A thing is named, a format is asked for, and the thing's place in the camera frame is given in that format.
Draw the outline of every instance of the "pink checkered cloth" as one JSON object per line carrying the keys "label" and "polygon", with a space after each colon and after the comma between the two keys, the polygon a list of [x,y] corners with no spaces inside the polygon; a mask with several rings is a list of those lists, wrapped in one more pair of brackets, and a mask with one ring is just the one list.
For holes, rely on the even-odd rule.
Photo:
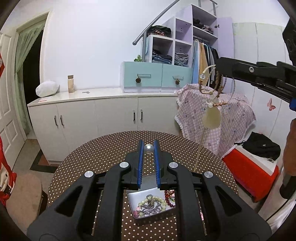
{"label": "pink checkered cloth", "polygon": [[[204,86],[204,90],[213,90]],[[202,123],[202,116],[208,108],[206,102],[209,95],[201,94],[198,84],[188,84],[178,92],[178,113],[175,120],[179,124],[183,137],[196,143],[201,143],[204,133],[204,147],[208,148],[219,158],[227,155],[235,148],[234,143],[240,142],[248,127],[256,120],[255,114],[242,94],[234,94],[227,105],[218,107],[221,113],[220,127],[209,130]],[[231,94],[221,94],[220,101],[228,101]]]}

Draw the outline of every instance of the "round table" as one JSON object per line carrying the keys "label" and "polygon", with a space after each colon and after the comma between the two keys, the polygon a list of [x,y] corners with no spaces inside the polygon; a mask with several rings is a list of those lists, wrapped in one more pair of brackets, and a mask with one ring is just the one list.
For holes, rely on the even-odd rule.
{"label": "round table", "polygon": [[[106,172],[120,163],[128,152],[135,151],[138,141],[153,144],[159,140],[161,150],[172,154],[174,161],[194,170],[198,144],[185,138],[154,131],[126,131],[91,140],[75,149],[56,170],[49,186],[48,205],[57,199],[72,183],[88,170],[95,173]],[[215,154],[201,147],[196,172],[212,171],[234,192],[237,192],[235,180],[225,165]],[[143,175],[154,174],[153,154],[145,154]],[[152,224],[136,226],[124,192],[122,209],[121,240],[177,240],[176,217],[166,218]]]}

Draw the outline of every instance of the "light blue drawer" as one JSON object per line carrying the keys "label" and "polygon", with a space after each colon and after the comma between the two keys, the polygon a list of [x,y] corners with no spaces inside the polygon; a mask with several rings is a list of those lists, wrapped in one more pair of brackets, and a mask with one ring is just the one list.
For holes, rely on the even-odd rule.
{"label": "light blue drawer", "polygon": [[163,65],[163,82],[161,87],[182,88],[187,84],[191,84],[192,68]]}
{"label": "light blue drawer", "polygon": [[163,65],[148,62],[124,62],[124,87],[161,87]]}

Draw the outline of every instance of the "person's hand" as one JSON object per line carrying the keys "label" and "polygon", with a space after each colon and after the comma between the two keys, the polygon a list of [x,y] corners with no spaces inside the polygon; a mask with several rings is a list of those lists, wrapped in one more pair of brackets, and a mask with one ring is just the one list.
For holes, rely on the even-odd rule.
{"label": "person's hand", "polygon": [[296,176],[296,119],[292,120],[283,156],[287,174]]}

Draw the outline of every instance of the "red fabric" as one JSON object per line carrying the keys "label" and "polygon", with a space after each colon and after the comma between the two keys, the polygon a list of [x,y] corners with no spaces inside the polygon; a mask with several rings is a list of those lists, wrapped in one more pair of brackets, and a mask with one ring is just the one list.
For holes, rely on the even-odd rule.
{"label": "red fabric", "polygon": [[0,138],[0,202],[6,207],[6,200],[9,199],[13,188],[15,186],[15,181],[17,174],[11,171],[10,166],[3,152],[3,144]]}
{"label": "red fabric", "polygon": [[234,149],[223,158],[235,180],[241,184],[258,202],[270,191],[273,182],[279,174],[276,166],[272,176],[257,166],[249,158]]}
{"label": "red fabric", "polygon": [[1,77],[1,75],[3,73],[3,71],[4,71],[4,68],[5,68],[5,66],[4,66],[4,63],[3,63],[3,60],[2,60],[2,57],[1,57],[1,54],[0,54],[0,77]]}

